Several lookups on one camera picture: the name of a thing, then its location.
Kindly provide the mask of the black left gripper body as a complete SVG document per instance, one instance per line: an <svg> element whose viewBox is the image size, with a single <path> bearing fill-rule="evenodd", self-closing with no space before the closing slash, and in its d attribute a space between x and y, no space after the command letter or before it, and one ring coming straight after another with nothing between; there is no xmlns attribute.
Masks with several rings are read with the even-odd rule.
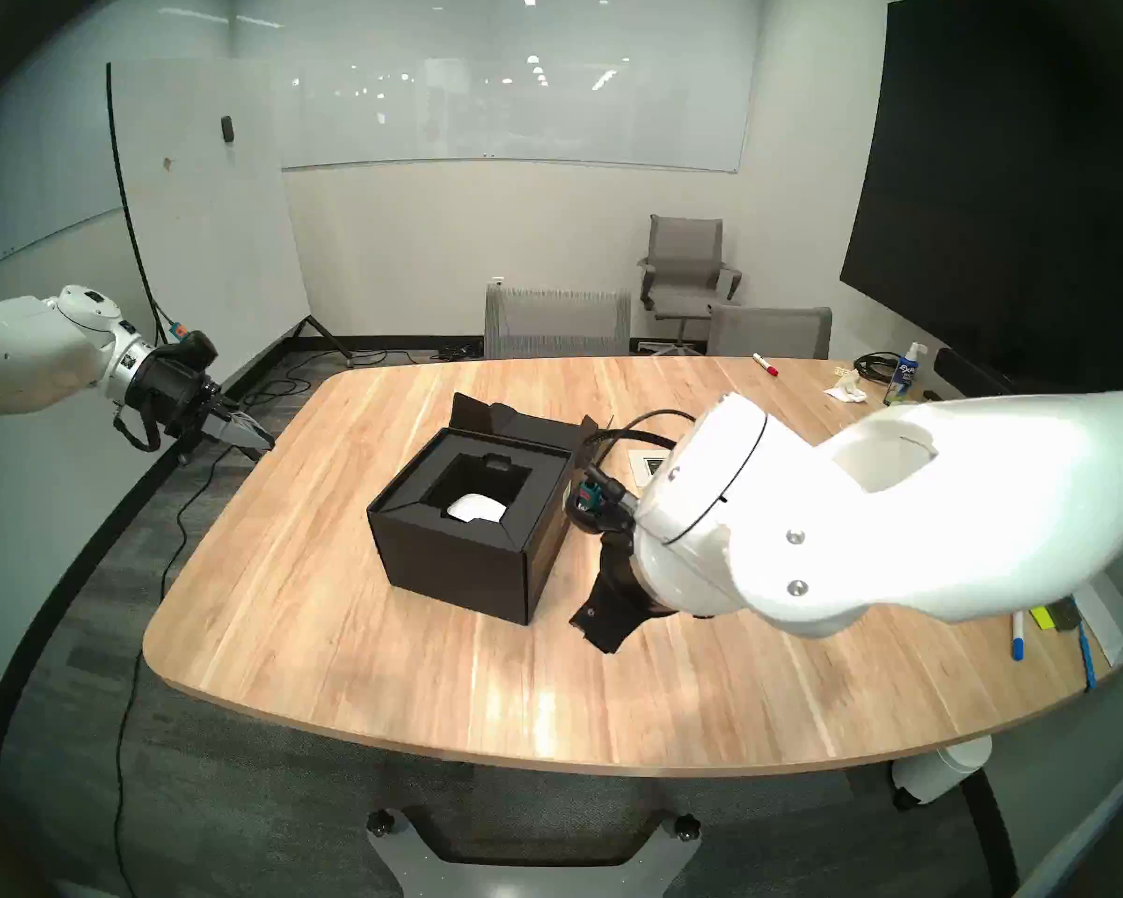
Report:
<svg viewBox="0 0 1123 898"><path fill-rule="evenodd" d="M225 406L220 385L207 374L214 347L128 347L127 407L138 413L146 438L182 438L213 425Z"/></svg>

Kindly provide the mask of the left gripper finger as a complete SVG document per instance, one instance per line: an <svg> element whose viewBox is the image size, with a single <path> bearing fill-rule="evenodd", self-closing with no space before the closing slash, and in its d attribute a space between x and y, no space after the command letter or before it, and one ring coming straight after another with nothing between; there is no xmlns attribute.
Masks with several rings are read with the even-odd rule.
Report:
<svg viewBox="0 0 1123 898"><path fill-rule="evenodd" d="M213 438L238 449L273 449L275 438L247 413L213 407Z"/></svg>
<svg viewBox="0 0 1123 898"><path fill-rule="evenodd" d="M273 450L273 436L257 425L206 425L206 436L252 458Z"/></svg>

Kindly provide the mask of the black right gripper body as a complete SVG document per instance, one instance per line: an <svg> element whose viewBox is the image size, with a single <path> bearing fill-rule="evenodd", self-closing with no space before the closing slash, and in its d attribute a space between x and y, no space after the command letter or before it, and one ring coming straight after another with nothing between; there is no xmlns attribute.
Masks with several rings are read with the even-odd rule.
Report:
<svg viewBox="0 0 1123 898"><path fill-rule="evenodd" d="M602 654L615 654L626 639L648 620L677 614L647 592L633 562L633 537L626 532L601 535L599 572L587 599L570 616L570 626Z"/></svg>

